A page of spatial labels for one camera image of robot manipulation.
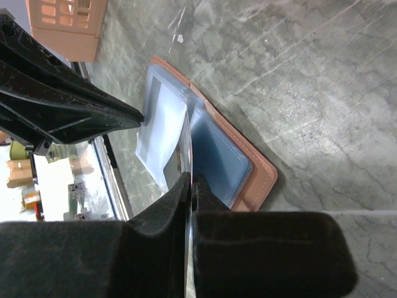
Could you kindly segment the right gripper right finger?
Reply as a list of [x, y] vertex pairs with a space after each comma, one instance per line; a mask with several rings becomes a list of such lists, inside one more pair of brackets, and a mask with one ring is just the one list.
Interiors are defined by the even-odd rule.
[[204, 176], [193, 183], [197, 297], [344, 297], [357, 272], [338, 223], [322, 212], [236, 212]]

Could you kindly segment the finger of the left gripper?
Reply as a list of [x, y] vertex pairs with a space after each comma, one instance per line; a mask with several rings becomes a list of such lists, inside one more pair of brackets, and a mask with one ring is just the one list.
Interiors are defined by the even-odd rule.
[[138, 109], [78, 75], [1, 14], [1, 131], [29, 145], [74, 144], [142, 122]]

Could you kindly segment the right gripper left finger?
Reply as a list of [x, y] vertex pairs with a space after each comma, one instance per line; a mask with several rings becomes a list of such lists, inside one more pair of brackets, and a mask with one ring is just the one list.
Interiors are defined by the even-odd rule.
[[4, 222], [2, 297], [184, 297], [190, 174], [128, 221]]

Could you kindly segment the brown leather card holder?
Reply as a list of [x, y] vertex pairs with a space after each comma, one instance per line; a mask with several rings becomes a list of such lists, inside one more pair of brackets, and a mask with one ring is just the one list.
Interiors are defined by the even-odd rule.
[[180, 72], [158, 56], [148, 68], [136, 157], [159, 188], [171, 173], [203, 175], [233, 211], [255, 212], [278, 174], [271, 162]]

